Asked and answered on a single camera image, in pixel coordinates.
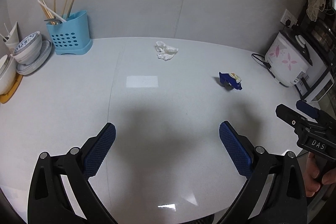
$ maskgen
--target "blue utensil holder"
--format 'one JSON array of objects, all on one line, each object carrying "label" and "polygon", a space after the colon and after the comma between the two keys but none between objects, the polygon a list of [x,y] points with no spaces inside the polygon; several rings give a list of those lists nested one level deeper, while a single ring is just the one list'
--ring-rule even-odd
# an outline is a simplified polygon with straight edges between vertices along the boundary
[{"label": "blue utensil holder", "polygon": [[57,55],[82,55],[92,47],[85,10],[71,14],[67,22],[61,24],[52,25],[48,22],[47,29]]}]

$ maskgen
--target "blue food package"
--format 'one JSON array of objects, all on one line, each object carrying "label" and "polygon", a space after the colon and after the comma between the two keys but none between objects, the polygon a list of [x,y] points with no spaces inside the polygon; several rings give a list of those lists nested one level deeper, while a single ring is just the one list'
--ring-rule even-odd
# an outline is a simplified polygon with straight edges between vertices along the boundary
[{"label": "blue food package", "polygon": [[230,86],[235,88],[236,90],[241,90],[241,78],[234,74],[234,73],[219,73],[219,80],[224,85],[225,83],[228,83]]}]

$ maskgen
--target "white countertop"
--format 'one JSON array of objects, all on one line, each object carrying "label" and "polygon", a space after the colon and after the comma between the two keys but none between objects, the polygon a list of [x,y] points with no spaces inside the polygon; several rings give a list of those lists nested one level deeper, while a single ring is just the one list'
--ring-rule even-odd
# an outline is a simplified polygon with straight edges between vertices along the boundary
[{"label": "white countertop", "polygon": [[[179,48],[172,60],[157,58],[158,40]],[[243,89],[226,90],[218,72],[239,75]],[[154,77],[151,87],[135,88],[128,86],[148,78],[128,76]],[[83,56],[53,54],[0,106],[0,187],[26,220],[38,155],[65,154],[111,122],[117,137],[89,182],[116,221],[204,217],[230,206],[245,182],[219,139],[221,122],[270,153],[298,154],[293,129],[275,114],[278,104],[295,109],[297,100],[294,87],[276,83],[245,50],[180,39],[96,39]]]}]

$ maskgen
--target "white chopstick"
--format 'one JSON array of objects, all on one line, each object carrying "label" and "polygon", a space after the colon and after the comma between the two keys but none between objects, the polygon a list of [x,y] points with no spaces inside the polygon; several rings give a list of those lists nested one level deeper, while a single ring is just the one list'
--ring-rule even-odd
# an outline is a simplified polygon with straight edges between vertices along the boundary
[{"label": "white chopstick", "polygon": [[3,25],[5,25],[6,31],[7,31],[8,36],[9,36],[9,31],[8,31],[8,29],[7,29],[6,23],[4,23]]},{"label": "white chopstick", "polygon": [[61,22],[67,22],[64,18],[60,17],[58,14],[56,14],[53,10],[51,10],[48,6],[44,5],[41,1],[37,0],[40,5],[42,5],[45,9],[47,9],[50,13],[52,13],[57,19],[59,19]]},{"label": "white chopstick", "polygon": [[3,38],[3,39],[5,39],[6,41],[7,41],[7,39],[2,35],[2,34],[0,34],[1,35],[1,37]]}]

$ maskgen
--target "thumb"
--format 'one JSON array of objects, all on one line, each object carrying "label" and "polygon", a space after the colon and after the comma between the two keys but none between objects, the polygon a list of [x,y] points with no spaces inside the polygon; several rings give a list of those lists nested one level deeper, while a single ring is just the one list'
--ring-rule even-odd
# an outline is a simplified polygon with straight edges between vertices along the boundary
[{"label": "thumb", "polygon": [[322,184],[329,185],[336,182],[336,168],[328,171],[322,178]]}]

